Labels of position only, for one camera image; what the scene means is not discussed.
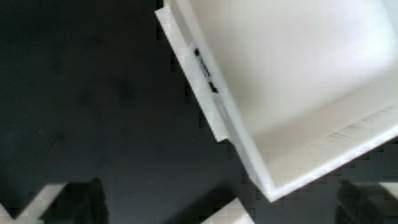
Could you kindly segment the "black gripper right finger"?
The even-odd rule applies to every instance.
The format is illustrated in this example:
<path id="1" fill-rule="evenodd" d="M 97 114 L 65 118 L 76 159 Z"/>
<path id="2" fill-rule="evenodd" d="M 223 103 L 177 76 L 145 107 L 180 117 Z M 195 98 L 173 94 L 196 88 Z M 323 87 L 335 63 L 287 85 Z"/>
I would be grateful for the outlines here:
<path id="1" fill-rule="evenodd" d="M 398 224 L 398 182 L 340 181 L 335 224 Z"/>

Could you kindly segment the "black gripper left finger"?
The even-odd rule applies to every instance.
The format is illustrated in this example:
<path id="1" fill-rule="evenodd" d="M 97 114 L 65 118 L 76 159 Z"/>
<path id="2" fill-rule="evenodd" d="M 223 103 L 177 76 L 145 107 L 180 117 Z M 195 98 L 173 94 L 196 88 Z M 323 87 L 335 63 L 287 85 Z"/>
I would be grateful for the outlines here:
<path id="1" fill-rule="evenodd" d="M 108 217 L 97 178 L 45 184 L 15 217 L 0 204 L 0 224 L 109 224 Z"/>

